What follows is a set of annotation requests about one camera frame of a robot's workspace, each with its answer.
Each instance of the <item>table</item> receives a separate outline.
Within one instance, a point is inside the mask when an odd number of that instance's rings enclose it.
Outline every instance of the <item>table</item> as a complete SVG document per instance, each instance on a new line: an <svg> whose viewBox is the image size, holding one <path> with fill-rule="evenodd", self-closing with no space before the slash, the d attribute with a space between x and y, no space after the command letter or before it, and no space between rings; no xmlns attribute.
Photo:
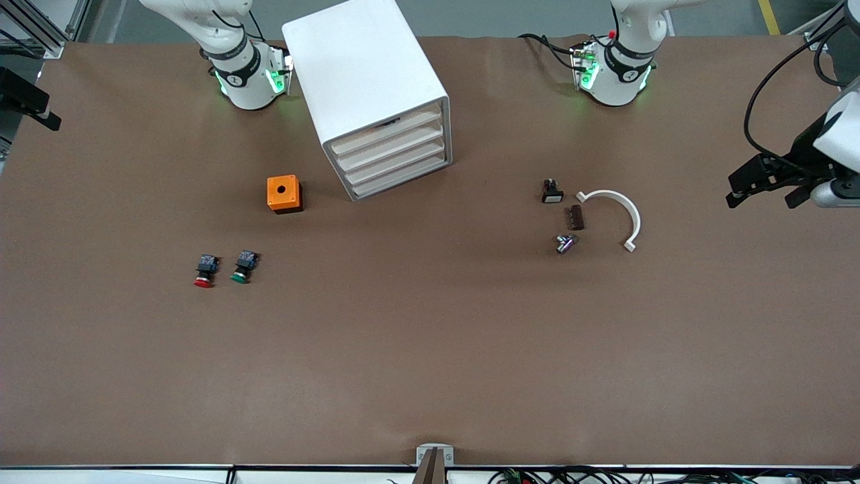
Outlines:
<svg viewBox="0 0 860 484"><path fill-rule="evenodd" d="M0 461L855 463L860 217L723 200L799 41L667 39L611 109L533 43L421 39L455 165L358 203L300 89L242 112L195 45L70 44L62 128L25 120L0 177ZM753 131L786 151L835 94L804 53ZM277 216L286 173L306 210ZM638 249L599 200L558 257L546 177L628 195Z"/></svg>

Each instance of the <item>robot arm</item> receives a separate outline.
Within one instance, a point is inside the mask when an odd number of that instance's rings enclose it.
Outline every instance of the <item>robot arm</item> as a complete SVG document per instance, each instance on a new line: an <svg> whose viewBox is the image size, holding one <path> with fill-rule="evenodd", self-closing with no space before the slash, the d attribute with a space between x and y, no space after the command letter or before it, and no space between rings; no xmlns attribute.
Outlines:
<svg viewBox="0 0 860 484"><path fill-rule="evenodd" d="M706 0L611 0L617 23L614 37L593 42L573 56L578 88L609 106L633 101L645 88L654 53L668 32L663 12Z"/></svg>
<svg viewBox="0 0 860 484"><path fill-rule="evenodd" d="M140 0L188 32L215 66L221 91L238 108L260 109L287 92L292 58L283 49L253 41L237 17L252 0Z"/></svg>
<svg viewBox="0 0 860 484"><path fill-rule="evenodd" d="M860 0L847 0L844 19L832 28L848 26L860 35ZM811 39L792 53L832 34L830 30ZM763 86L770 76L762 81ZM822 208L860 208L860 78L846 86L819 119L803 131L788 153L778 156L756 146L761 152L728 177L732 191L726 202L735 208L751 195L783 187L796 187L785 202L795 208L806 200Z"/></svg>

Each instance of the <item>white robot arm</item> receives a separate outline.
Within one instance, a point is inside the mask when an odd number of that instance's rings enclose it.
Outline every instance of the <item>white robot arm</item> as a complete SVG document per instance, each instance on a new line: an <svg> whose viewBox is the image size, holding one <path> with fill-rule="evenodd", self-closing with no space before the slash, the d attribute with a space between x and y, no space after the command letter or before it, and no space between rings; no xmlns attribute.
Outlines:
<svg viewBox="0 0 860 484"><path fill-rule="evenodd" d="M617 31L571 56L579 89L608 106L623 106L645 88L654 53L666 38L664 12L706 0L611 0Z"/></svg>
<svg viewBox="0 0 860 484"><path fill-rule="evenodd" d="M284 94L292 59L283 49L251 40L237 17L252 0L140 0L188 32L215 67L221 91L238 108L260 109Z"/></svg>

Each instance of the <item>white curved plastic part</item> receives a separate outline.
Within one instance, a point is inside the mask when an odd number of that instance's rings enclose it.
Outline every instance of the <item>white curved plastic part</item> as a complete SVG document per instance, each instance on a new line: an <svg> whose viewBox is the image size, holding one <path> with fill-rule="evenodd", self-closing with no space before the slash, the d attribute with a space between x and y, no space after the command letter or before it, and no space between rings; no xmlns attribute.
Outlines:
<svg viewBox="0 0 860 484"><path fill-rule="evenodd" d="M605 196L606 198L611 198L612 200L624 205L624 208L627 208L627 211L630 212L630 218L633 219L633 233L630 235L630 238L624 242L624 248L628 251L633 252L636 249L636 245L633 243L633 239L639 235L639 229L642 228L642 217L639 216L639 209L636 208L636 205L630 201L630 198L618 193L617 191L612 190L595 190L588 195L580 192L576 194L576 198L580 199L580 202L584 202L590 198L594 198L595 196Z"/></svg>

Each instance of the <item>gray floor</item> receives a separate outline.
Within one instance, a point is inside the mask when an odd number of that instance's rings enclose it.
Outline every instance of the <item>gray floor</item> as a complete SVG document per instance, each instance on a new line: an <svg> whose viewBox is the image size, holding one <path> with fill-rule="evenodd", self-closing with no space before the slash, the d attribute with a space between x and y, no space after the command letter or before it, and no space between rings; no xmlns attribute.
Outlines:
<svg viewBox="0 0 860 484"><path fill-rule="evenodd" d="M68 3L70 0L41 0ZM257 0L254 12L264 35L280 38L284 22L306 16L343 0ZM781 32L786 33L834 5L837 0L770 0ZM514 37L525 32L563 37L603 33L612 28L609 0L397 0L417 35ZM93 0L82 39L91 42L176 43L191 37L139 0ZM767 34L759 0L711 0L675 9L677 35ZM243 19L252 28L250 19ZM841 80L860 74L860 40L847 29L832 39L832 53ZM0 55L7 65L35 80L38 62ZM0 115L0 136L11 140L20 116Z"/></svg>

